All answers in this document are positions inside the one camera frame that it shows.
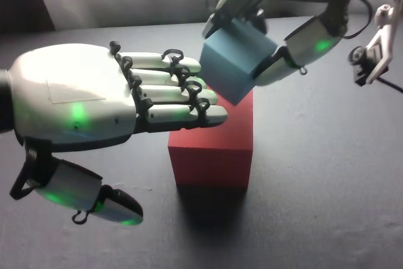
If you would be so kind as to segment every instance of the black cable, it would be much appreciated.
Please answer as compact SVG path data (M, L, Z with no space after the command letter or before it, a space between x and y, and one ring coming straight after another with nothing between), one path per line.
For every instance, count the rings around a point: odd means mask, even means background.
M369 3L368 0L360 0L363 4L365 4L366 8L368 9L368 22L366 23L366 25L360 29L358 32L349 35L349 36L344 36L344 39L353 39L355 37L357 37L359 34L361 34L363 32L363 30L365 30L367 28L368 25L370 25L371 20L372 20L372 15L373 15L373 10L372 10L372 6Z
M398 86L398 85L396 85L396 84L393 84L393 83L387 81L386 79L384 79L384 78L382 78L382 77L377 77L377 80L378 80L379 82L381 82L381 83L384 83L384 85L387 85L387 86L389 86L389 87L391 87L391 88L394 88L394 89L396 89L398 92L400 92L400 93L403 94L403 88L401 88L400 86Z

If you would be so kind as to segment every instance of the red cube front face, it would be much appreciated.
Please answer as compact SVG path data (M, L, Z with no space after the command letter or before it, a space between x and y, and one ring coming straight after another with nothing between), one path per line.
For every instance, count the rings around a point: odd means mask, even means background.
M247 187L253 154L253 92L237 106L219 97L228 120L209 129L171 132L168 149L177 185Z

